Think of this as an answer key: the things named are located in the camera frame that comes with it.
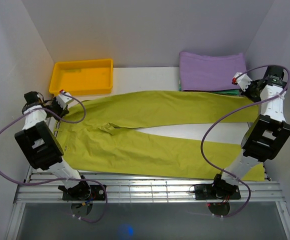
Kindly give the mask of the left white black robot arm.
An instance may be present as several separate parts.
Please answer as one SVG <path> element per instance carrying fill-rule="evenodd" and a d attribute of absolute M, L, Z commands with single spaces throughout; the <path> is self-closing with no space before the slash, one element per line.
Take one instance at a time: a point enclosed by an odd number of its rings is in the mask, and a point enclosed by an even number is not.
<path fill-rule="evenodd" d="M 39 92 L 30 91 L 24 98 L 26 104 L 22 114 L 25 122 L 14 138 L 27 161 L 34 169 L 52 173 L 61 179 L 62 185 L 58 189 L 62 192 L 74 199 L 88 199 L 92 194 L 91 187 L 84 181 L 85 177 L 64 160 L 64 151 L 47 124 L 48 118 L 62 119 L 69 113 L 68 105 L 74 100 L 73 96 L 61 90 L 48 103 Z"/>

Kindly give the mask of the aluminium rail frame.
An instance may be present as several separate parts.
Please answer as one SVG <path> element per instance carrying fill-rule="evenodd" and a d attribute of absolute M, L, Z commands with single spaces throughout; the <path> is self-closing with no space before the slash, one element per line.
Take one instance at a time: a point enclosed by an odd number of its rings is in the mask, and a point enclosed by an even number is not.
<path fill-rule="evenodd" d="M 87 178 L 104 183 L 107 186 L 109 203 L 195 203 L 194 185 L 209 184 L 210 180 L 155 177 L 141 175 L 111 174 L 84 171 Z M 25 178 L 26 185 L 17 188 L 13 202 L 5 239 L 18 237 L 26 204 L 63 203 L 62 193 L 58 189 L 61 181 L 54 175 L 40 169 L 29 168 Z M 244 203 L 275 203 L 285 235 L 290 240 L 290 215 L 280 184 L 277 181 L 248 181 L 238 186 Z"/>

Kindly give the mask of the yellow plastic tray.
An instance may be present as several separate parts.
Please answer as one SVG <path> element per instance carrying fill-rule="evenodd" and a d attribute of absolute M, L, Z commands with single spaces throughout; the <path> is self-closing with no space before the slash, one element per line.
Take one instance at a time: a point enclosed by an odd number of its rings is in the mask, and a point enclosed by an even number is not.
<path fill-rule="evenodd" d="M 110 94 L 113 89 L 113 60 L 61 61 L 54 64 L 49 93 L 61 90 L 73 96 Z"/>

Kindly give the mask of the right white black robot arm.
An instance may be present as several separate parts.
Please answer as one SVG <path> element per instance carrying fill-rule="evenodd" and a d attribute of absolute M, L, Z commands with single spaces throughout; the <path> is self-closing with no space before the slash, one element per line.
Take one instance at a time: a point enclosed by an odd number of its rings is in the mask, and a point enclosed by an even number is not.
<path fill-rule="evenodd" d="M 214 177 L 210 191 L 215 198 L 229 199 L 237 194 L 239 181 L 253 167 L 273 160 L 290 137 L 290 124 L 284 116 L 285 72 L 282 66 L 270 65 L 258 80 L 241 72 L 234 75 L 232 84 L 238 85 L 249 100 L 265 107 L 245 133 L 239 156 Z"/>

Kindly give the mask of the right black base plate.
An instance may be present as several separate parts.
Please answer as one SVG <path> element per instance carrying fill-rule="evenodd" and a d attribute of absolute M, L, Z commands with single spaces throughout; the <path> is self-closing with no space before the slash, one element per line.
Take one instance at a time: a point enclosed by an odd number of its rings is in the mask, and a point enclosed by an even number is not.
<path fill-rule="evenodd" d="M 196 200 L 240 200 L 241 194 L 237 185 L 218 186 L 213 183 L 194 186 Z"/>

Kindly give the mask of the folded purple trousers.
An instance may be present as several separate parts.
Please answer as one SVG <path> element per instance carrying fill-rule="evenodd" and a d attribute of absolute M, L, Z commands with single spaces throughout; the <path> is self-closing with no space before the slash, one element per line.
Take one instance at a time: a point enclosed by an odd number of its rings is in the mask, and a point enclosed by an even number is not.
<path fill-rule="evenodd" d="M 179 77 L 182 91 L 218 92 L 238 90 L 232 84 L 236 73 L 245 72 L 242 53 L 227 56 L 199 55 L 186 51 L 179 53 Z"/>

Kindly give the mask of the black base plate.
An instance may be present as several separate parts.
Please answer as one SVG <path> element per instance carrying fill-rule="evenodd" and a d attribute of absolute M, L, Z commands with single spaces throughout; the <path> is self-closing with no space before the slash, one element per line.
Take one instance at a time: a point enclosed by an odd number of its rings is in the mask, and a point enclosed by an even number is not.
<path fill-rule="evenodd" d="M 62 193 L 63 201 L 105 201 L 105 191 L 100 185 L 90 185 L 87 190 L 78 194 L 70 195 L 67 192 Z"/>
<path fill-rule="evenodd" d="M 241 194 L 237 185 L 218 186 L 213 183 L 194 186 L 196 200 L 240 200 Z"/>

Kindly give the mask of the yellow-green trousers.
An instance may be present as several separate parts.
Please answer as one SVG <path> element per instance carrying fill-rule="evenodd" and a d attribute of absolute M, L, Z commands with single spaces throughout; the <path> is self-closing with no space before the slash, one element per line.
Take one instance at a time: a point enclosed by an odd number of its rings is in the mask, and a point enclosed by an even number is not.
<path fill-rule="evenodd" d="M 259 109 L 245 97 L 207 92 L 139 91 L 87 100 L 54 131 L 76 170 L 212 179 L 240 154 L 238 144 L 143 133 L 142 129 L 253 122 Z"/>

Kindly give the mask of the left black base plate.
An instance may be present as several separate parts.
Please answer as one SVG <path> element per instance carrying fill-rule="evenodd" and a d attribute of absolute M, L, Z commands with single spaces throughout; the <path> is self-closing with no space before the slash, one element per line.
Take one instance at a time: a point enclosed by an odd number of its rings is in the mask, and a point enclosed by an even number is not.
<path fill-rule="evenodd" d="M 105 191 L 100 185 L 90 185 L 87 190 L 78 194 L 70 195 L 67 192 L 62 193 L 63 201 L 105 201 Z"/>

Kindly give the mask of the folded green garment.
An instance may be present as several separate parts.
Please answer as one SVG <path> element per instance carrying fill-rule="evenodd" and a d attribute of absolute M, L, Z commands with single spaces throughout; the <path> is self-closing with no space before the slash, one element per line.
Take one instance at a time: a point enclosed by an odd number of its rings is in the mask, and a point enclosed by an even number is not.
<path fill-rule="evenodd" d="M 178 81 L 178 90 L 180 92 L 200 92 L 200 93 L 211 93 L 211 94 L 218 94 L 218 95 L 225 95 L 225 96 L 239 96 L 240 95 L 240 91 L 238 89 L 223 89 L 223 90 L 217 90 L 217 91 L 207 91 L 207 90 L 197 90 L 197 89 L 188 89 L 188 90 L 183 90 L 182 89 L 182 84 L 185 84 L 186 86 L 189 86 L 190 84 L 199 84 L 201 85 L 203 83 L 203 85 L 207 85 L 210 86 L 213 83 L 218 83 L 218 80 L 214 80 L 213 78 L 211 80 L 209 80 L 206 77 L 203 77 L 202 79 L 197 79 L 197 80 L 193 80 L 193 81 L 189 81 L 189 83 L 182 81 L 181 79 L 179 79 Z"/>

